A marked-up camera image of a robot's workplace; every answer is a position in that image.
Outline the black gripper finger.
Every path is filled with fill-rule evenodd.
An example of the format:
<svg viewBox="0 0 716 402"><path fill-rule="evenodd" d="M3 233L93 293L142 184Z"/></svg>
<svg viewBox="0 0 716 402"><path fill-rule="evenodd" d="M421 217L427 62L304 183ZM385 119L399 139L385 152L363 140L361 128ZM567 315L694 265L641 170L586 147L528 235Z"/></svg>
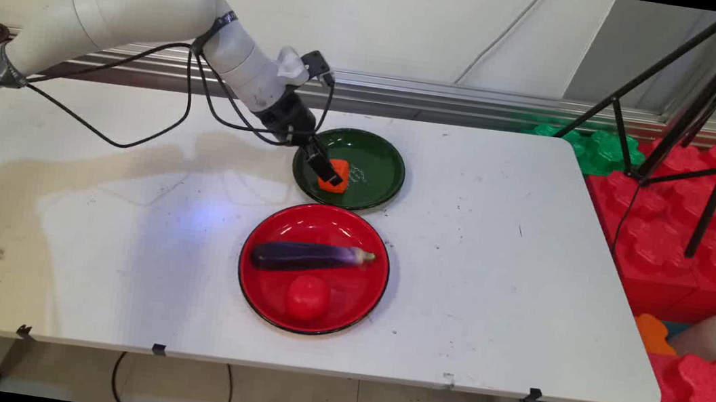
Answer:
<svg viewBox="0 0 716 402"><path fill-rule="evenodd" d="M318 144L320 149L322 150L322 158L321 162L319 163L319 173L317 174L317 177L319 177L326 184L340 186L343 181L342 176L337 173L334 165L332 164L332 161L329 160L327 150L325 149L323 143L317 136L310 136L308 139L308 143Z"/></svg>
<svg viewBox="0 0 716 402"><path fill-rule="evenodd" d="M299 172L306 169L310 173L317 175L322 152L318 144L306 143L302 145L296 150L294 169L298 169Z"/></svg>

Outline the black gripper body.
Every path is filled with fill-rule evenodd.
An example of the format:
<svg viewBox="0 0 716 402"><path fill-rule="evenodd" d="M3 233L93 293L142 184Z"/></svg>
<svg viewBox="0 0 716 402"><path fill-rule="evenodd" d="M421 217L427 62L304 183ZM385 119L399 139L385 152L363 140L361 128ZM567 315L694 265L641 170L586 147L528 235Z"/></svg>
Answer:
<svg viewBox="0 0 716 402"><path fill-rule="evenodd" d="M317 148L315 128L318 127L318 121L292 89L287 89L277 103L268 109L257 111L255 115L264 125L264 129L255 129L253 132L263 142L311 150Z"/></svg>

